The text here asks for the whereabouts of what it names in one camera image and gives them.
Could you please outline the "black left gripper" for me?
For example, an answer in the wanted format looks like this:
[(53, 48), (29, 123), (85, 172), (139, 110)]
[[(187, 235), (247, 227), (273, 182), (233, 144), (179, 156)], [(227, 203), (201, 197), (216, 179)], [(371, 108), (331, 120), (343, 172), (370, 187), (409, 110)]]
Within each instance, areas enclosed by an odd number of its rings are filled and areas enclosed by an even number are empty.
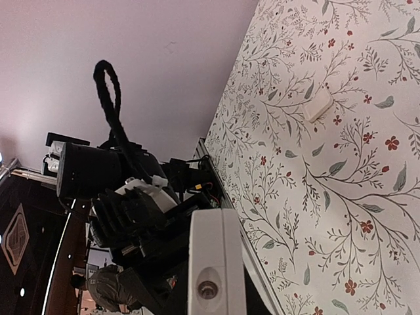
[(140, 240), (111, 248), (122, 286), (152, 314), (171, 314), (173, 288), (188, 260), (188, 236)]

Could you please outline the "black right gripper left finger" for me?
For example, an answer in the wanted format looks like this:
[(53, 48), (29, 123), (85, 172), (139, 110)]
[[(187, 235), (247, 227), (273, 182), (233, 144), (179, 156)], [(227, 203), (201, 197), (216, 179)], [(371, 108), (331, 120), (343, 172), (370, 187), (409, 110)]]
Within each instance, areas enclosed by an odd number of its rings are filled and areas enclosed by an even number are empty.
[(188, 263), (186, 262), (178, 275), (173, 288), (173, 305), (171, 314), (185, 315), (188, 313)]

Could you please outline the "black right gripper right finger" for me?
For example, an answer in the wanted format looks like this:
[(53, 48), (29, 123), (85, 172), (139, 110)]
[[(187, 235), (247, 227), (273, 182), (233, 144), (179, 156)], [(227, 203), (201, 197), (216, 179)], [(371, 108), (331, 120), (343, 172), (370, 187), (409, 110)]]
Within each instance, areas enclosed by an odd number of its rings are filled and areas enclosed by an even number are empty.
[(246, 266), (243, 266), (247, 315), (271, 315), (255, 287)]

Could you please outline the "white remote control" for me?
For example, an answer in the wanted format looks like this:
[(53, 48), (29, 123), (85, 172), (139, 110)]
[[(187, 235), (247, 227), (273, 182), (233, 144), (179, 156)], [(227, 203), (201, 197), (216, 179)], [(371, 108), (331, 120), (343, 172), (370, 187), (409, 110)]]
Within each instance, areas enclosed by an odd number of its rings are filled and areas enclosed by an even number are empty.
[(240, 222), (234, 209), (192, 213), (187, 313), (247, 313)]

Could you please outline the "white battery cover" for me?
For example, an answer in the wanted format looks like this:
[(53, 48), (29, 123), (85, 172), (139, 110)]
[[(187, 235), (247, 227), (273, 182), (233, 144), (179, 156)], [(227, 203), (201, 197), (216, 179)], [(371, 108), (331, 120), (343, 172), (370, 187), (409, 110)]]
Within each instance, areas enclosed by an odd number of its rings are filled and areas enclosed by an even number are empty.
[(333, 97), (328, 88), (323, 87), (312, 100), (303, 105), (303, 117), (313, 123), (333, 104)]

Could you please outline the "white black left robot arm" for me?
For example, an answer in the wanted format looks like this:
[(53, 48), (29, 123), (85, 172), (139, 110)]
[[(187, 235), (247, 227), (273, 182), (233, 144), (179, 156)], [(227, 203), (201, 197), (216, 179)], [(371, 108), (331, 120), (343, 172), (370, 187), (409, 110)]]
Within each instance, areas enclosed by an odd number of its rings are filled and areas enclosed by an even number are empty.
[(184, 271), (192, 213), (217, 200), (209, 156), (160, 163), (134, 144), (137, 161), (152, 179), (136, 178), (114, 139), (99, 147), (49, 133), (43, 173), (56, 179), (58, 199), (85, 200), (80, 215), (89, 238), (121, 267), (117, 278), (142, 306), (162, 314), (168, 279)]

